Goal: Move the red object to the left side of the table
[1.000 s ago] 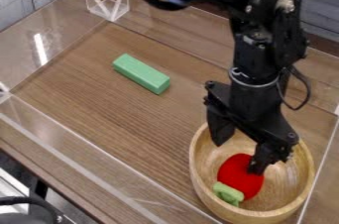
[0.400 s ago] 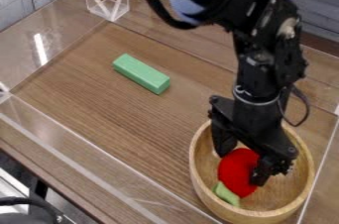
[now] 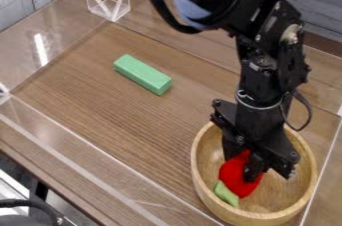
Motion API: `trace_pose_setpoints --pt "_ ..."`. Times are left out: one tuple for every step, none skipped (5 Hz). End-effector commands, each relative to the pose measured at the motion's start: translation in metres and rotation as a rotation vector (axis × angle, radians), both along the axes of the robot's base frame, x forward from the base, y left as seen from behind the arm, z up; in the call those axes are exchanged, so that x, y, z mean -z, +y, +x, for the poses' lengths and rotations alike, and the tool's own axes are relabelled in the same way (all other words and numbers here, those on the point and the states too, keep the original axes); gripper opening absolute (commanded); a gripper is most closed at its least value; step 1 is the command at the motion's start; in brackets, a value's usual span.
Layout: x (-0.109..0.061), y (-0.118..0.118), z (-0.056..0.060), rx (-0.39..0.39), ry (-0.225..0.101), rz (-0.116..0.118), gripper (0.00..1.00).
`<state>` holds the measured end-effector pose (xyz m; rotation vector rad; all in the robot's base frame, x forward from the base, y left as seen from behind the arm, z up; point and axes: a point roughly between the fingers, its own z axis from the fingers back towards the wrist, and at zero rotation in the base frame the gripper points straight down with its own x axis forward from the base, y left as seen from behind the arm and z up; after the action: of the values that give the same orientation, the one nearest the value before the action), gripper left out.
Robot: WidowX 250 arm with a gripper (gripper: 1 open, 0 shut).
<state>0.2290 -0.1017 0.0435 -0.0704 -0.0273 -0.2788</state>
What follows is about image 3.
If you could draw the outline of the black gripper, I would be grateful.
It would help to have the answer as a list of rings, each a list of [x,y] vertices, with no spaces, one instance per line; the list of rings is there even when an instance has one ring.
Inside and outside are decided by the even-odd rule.
[[[273,169],[286,180],[292,178],[301,161],[285,130],[292,98],[269,107],[245,105],[222,99],[213,100],[212,122],[222,130],[225,160],[250,150],[244,166],[244,180],[256,182],[260,175]]]

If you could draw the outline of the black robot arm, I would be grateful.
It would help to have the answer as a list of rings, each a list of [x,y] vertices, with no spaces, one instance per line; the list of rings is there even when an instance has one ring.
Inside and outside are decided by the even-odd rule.
[[[168,24],[197,34],[222,29],[236,38],[241,79],[236,101],[213,101],[226,160],[248,151],[242,179],[276,170],[290,178],[301,155],[285,129],[292,102],[308,104],[298,87],[312,67],[304,51],[301,12],[288,0],[150,0]]]

